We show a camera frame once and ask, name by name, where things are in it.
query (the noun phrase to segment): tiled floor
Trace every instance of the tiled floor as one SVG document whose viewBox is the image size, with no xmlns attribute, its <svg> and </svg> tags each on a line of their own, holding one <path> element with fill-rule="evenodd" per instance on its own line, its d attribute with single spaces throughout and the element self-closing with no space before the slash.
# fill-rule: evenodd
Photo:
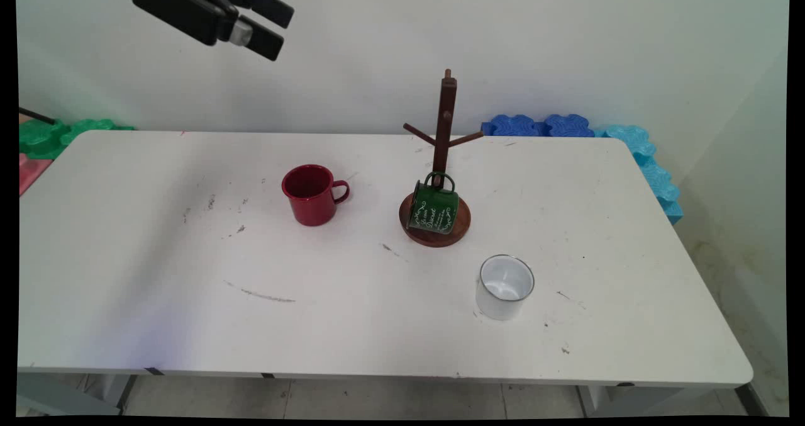
<svg viewBox="0 0 805 426">
<path fill-rule="evenodd" d="M 249 418 L 575 418 L 574 386 L 405 380 L 139 376 L 125 415 Z M 746 415 L 735 391 L 712 391 L 664 415 Z"/>
</svg>

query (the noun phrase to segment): round wooden base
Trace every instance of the round wooden base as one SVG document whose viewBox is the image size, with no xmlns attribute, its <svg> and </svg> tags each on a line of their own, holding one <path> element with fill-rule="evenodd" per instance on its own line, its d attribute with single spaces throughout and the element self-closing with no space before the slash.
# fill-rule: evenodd
<svg viewBox="0 0 805 426">
<path fill-rule="evenodd" d="M 453 225 L 451 233 L 439 234 L 432 233 L 431 231 L 424 231 L 423 229 L 406 228 L 408 214 L 411 211 L 411 200 L 413 198 L 414 194 L 409 194 L 409 196 L 406 196 L 400 205 L 400 225 L 402 225 L 402 230 L 405 231 L 405 234 L 408 234 L 408 237 L 411 237 L 411 240 L 414 240 L 414 242 L 420 245 L 425 245 L 426 247 L 446 247 L 453 245 L 455 242 L 459 242 L 461 237 L 464 237 L 464 235 L 467 233 L 467 230 L 469 229 L 469 222 L 472 220 L 472 215 L 469 213 L 469 207 L 467 204 L 463 199 L 460 198 L 458 199 L 458 213 L 455 215 L 455 224 Z"/>
</svg>

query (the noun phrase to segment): red mug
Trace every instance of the red mug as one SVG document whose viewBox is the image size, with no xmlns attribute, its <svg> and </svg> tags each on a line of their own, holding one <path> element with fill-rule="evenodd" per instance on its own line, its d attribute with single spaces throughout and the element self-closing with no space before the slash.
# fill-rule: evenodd
<svg viewBox="0 0 805 426">
<path fill-rule="evenodd" d="M 346 187 L 338 199 L 333 187 Z M 324 225 L 336 214 L 336 205 L 350 196 L 346 181 L 333 182 L 333 173 L 322 165 L 302 165 L 282 178 L 282 192 L 291 202 L 296 221 L 305 226 Z"/>
</svg>

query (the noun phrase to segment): scuff mark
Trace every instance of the scuff mark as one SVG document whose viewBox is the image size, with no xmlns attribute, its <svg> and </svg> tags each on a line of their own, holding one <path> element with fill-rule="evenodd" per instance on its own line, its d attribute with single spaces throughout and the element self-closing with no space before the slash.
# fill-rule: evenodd
<svg viewBox="0 0 805 426">
<path fill-rule="evenodd" d="M 261 299 L 273 300 L 274 302 L 283 302 L 283 303 L 296 302 L 296 300 L 282 299 L 280 297 L 272 297 L 270 295 L 258 294 L 257 292 L 249 291 L 249 289 L 239 288 L 238 286 L 233 285 L 232 283 L 228 282 L 227 280 L 223 280 L 223 282 L 226 283 L 227 285 L 231 286 L 231 288 L 239 289 L 241 292 L 244 292 L 245 294 L 253 295 L 253 296 L 259 297 Z"/>
<path fill-rule="evenodd" d="M 587 309 L 586 306 L 582 305 L 582 303 L 584 303 L 584 302 L 576 302 L 576 300 L 573 300 L 570 297 L 567 297 L 567 295 L 562 294 L 561 291 L 556 291 L 556 294 L 559 294 L 559 295 L 563 296 L 565 299 L 570 300 L 571 302 L 574 302 L 576 305 L 581 306 L 581 308 L 584 309 L 584 310 Z"/>
<path fill-rule="evenodd" d="M 391 254 L 394 254 L 394 256 L 396 256 L 396 257 L 402 257 L 402 256 L 400 256 L 400 254 L 399 254 L 399 253 L 397 253 L 396 251 L 394 251 L 393 249 L 391 249 L 391 248 L 390 248 L 388 245 L 386 245 L 386 244 L 380 244 L 380 245 L 383 245 L 383 248 L 387 249 L 388 251 L 391 251 Z M 408 260 L 407 260 L 407 259 L 405 259 L 405 257 L 402 257 L 402 259 L 403 259 L 405 262 L 408 262 Z"/>
</svg>

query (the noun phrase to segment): white wall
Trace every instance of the white wall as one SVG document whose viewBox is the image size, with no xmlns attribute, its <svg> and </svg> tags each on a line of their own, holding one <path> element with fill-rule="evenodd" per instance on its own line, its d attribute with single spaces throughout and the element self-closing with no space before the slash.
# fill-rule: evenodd
<svg viewBox="0 0 805 426">
<path fill-rule="evenodd" d="M 642 125 L 677 182 L 787 44 L 788 0 L 284 0 L 277 62 L 127 0 L 17 0 L 20 105 L 142 130 L 435 131 L 498 113 Z"/>
<path fill-rule="evenodd" d="M 754 368 L 773 415 L 788 415 L 787 50 L 679 185 L 675 226 Z"/>
</svg>

